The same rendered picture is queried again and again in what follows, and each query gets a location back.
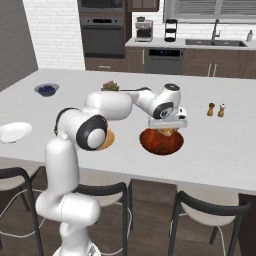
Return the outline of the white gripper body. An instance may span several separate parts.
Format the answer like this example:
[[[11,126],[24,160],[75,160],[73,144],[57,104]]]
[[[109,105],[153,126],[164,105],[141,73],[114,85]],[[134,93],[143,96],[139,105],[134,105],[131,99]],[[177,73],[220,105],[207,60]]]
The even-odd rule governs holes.
[[[186,119],[171,120],[171,121],[165,121],[163,119],[154,119],[154,118],[148,119],[148,127],[152,129],[164,129],[164,128],[179,129],[179,128],[186,127],[187,124],[188,124],[188,121]]]

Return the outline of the chicken drumstick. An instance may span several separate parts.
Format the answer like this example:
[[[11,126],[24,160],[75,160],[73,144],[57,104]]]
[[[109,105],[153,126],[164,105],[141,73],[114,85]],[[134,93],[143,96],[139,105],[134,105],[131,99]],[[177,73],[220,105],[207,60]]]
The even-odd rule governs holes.
[[[159,129],[158,132],[164,136],[170,137],[175,132],[175,130],[172,128],[163,128]]]

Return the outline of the red-brown bowl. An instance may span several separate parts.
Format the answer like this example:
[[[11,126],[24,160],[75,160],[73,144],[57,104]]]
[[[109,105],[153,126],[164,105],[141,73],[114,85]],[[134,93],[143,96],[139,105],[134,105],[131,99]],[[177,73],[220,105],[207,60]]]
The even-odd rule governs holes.
[[[183,136],[175,131],[170,137],[164,136],[158,132],[158,129],[145,129],[140,134],[140,143],[148,152],[156,155],[169,155],[178,151],[184,143]],[[153,139],[160,141],[162,147],[153,149],[150,145]]]

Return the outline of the grey bowl of blueberries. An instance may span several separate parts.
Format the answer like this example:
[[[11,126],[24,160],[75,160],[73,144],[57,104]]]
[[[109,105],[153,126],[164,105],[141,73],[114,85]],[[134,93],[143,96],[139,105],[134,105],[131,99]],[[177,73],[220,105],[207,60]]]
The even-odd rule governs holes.
[[[57,92],[58,89],[59,86],[57,84],[46,83],[36,86],[34,91],[43,97],[51,97]]]

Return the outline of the orange plate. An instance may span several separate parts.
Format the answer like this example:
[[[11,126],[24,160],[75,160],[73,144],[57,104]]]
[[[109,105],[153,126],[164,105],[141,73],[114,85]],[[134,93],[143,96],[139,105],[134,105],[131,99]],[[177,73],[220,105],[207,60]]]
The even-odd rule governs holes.
[[[113,133],[113,131],[108,128],[107,129],[107,135],[106,135],[106,138],[105,138],[105,141],[104,143],[98,148],[98,150],[103,150],[103,149],[106,149],[108,148],[109,146],[111,146],[113,144],[115,140],[115,135]]]

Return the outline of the grey dishwasher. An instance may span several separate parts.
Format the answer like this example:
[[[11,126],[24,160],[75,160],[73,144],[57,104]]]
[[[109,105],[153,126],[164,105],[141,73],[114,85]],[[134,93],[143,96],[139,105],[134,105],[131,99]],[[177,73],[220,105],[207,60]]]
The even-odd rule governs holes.
[[[145,53],[145,71],[150,74],[181,75],[182,48],[149,48]]]

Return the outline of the brown base cupboards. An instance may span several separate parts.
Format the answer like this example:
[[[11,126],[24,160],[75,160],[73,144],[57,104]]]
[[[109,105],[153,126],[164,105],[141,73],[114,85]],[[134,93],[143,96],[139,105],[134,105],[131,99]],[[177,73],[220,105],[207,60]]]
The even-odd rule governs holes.
[[[120,58],[85,58],[85,69],[91,71],[109,71],[109,72],[145,72],[144,48],[126,47],[123,59]]]
[[[182,74],[256,79],[256,50],[186,49]]]

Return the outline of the black tiered stand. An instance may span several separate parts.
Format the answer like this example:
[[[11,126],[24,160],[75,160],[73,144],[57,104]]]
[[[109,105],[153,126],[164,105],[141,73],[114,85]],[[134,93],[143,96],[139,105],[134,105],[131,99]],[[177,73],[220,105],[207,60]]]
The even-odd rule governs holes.
[[[164,40],[166,42],[175,42],[177,37],[178,21],[176,19],[165,20]]]

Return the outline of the dark sink basin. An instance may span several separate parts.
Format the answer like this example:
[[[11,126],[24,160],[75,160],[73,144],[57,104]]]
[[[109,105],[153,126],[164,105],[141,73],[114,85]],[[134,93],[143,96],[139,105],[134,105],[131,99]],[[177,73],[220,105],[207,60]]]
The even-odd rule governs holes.
[[[230,46],[230,47],[247,47],[243,41],[238,40],[199,40],[185,39],[186,45],[202,45],[202,46]]]

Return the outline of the silver coffee machine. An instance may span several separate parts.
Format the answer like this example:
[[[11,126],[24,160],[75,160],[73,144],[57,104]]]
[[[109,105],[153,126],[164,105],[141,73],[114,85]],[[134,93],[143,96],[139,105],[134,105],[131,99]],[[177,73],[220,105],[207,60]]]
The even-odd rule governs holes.
[[[151,42],[153,39],[153,21],[140,16],[135,22],[136,42]]]

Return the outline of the silver tap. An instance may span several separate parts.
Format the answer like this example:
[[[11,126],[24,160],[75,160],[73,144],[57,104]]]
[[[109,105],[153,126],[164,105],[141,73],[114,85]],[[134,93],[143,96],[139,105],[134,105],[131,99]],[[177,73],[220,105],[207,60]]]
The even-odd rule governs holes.
[[[220,20],[216,19],[215,23],[214,23],[214,28],[213,28],[213,32],[212,32],[212,36],[211,36],[211,40],[214,41],[216,38],[220,37],[220,33],[221,32],[217,32],[217,25],[219,24]]]

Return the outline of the black built-in oven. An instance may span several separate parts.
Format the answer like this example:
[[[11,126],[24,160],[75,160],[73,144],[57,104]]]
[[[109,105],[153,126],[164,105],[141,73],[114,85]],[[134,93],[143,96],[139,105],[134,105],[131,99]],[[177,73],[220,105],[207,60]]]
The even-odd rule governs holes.
[[[83,15],[80,24],[86,57],[124,57],[124,22],[121,16]]]

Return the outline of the grey window blind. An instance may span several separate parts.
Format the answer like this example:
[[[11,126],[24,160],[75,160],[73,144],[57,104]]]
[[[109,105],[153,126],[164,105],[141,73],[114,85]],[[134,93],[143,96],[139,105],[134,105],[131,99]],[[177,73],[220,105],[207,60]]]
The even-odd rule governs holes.
[[[256,0],[164,0],[163,19],[256,22]]]

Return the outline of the black microwave oven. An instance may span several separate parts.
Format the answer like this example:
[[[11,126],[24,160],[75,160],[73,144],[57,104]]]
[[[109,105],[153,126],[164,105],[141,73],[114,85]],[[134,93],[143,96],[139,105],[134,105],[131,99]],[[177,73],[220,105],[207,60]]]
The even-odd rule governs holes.
[[[123,0],[77,0],[81,12],[122,12]]]

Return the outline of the white plate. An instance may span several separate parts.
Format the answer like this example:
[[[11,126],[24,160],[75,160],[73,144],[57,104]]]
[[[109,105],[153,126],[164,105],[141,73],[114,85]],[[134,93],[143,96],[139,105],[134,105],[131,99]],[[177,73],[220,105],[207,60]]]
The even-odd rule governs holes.
[[[16,143],[27,137],[32,131],[32,126],[26,122],[13,122],[0,127],[0,143]]]

